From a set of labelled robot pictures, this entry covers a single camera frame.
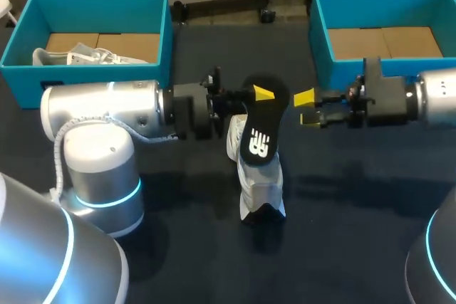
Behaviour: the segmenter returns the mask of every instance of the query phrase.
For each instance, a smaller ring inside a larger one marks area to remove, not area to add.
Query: white sneaker
[[[284,176],[279,154],[276,153],[273,160],[262,167],[251,167],[240,156],[239,146],[246,121],[247,115],[233,115],[227,135],[227,154],[237,163],[237,173],[242,187],[239,203],[241,220],[244,220],[248,213],[260,209],[263,204],[270,204],[285,217],[282,199]]]
[[[85,65],[85,64],[140,64],[136,58],[118,56],[103,48],[90,48],[78,43],[66,53],[51,53],[37,48],[32,56],[33,65]]]

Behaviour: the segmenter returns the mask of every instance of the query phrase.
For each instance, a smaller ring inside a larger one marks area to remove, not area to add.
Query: black table
[[[183,27],[174,62],[176,83],[217,64],[227,88],[261,70],[293,93],[316,84],[302,24]],[[52,144],[38,111],[19,110],[3,80],[0,120],[0,170],[47,191]],[[405,257],[454,183],[453,132],[307,129],[290,108],[279,149],[287,220],[250,227],[224,138],[137,145],[147,216],[120,241],[128,304],[408,302]]]

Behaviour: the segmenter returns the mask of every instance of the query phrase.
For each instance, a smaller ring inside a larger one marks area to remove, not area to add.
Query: shoe insole
[[[276,75],[257,73],[243,84],[252,94],[245,101],[247,121],[242,133],[239,153],[249,165],[270,163],[277,151],[282,116],[290,101],[289,89]]]

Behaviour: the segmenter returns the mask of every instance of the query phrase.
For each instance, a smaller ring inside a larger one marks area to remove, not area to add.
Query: chair leg
[[[17,25],[17,20],[14,18],[14,16],[11,14],[11,12],[8,12],[8,17],[11,19],[11,21],[14,23],[14,25]]]

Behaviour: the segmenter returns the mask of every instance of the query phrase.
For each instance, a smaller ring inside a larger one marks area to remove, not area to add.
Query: teal box
[[[157,63],[32,66],[51,33],[159,33]],[[172,19],[168,0],[28,0],[0,62],[21,108],[39,108],[44,85],[170,79]]]
[[[385,76],[456,67],[456,0],[313,0],[309,40],[320,86],[345,90],[363,73],[362,59],[336,60],[329,29],[398,26],[430,27],[443,58],[383,59]]]

